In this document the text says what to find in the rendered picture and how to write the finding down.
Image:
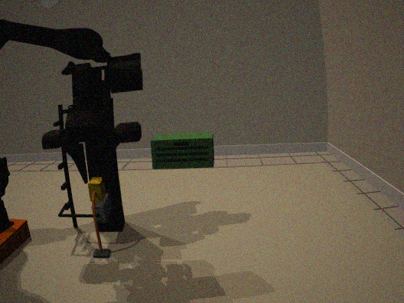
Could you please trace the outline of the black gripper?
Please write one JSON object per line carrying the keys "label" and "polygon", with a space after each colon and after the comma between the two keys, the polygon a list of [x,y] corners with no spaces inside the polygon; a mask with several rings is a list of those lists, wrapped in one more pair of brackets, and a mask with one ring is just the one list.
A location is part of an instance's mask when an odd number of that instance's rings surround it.
{"label": "black gripper", "polygon": [[[73,105],[76,105],[76,110],[86,109],[87,103],[93,103],[95,111],[103,110],[103,95],[73,99]],[[94,133],[94,140],[102,139],[103,141],[103,145],[99,147],[101,153],[101,176],[103,183],[106,182],[106,175],[112,150],[121,142],[137,142],[141,137],[142,131],[139,122],[119,123],[116,126],[116,129],[104,129],[104,132]],[[50,130],[42,136],[43,149],[55,149],[60,143],[63,143],[62,152],[66,152],[70,155],[76,163],[84,183],[87,184],[88,177],[83,143],[67,143],[65,129]]]}

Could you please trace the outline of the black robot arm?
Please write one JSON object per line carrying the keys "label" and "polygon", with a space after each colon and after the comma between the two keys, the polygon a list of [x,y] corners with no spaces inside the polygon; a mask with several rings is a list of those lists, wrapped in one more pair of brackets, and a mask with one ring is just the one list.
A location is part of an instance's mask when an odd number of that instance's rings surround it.
{"label": "black robot arm", "polygon": [[[2,19],[0,50],[9,40],[51,47],[79,60],[107,62],[103,67],[91,67],[90,63],[74,64],[73,61],[68,63],[61,73],[72,74],[73,98],[102,95],[102,70],[105,88],[111,89],[111,93],[143,90],[141,54],[111,57],[103,48],[101,36],[90,28],[52,29]],[[68,106],[65,124],[67,143],[90,143],[94,140],[94,133],[104,132],[104,126],[104,110],[95,111],[93,103],[87,103],[86,109],[81,110],[76,110],[75,104]],[[5,195],[9,175],[6,157],[0,158],[0,233],[14,224],[9,221],[1,199]]]}

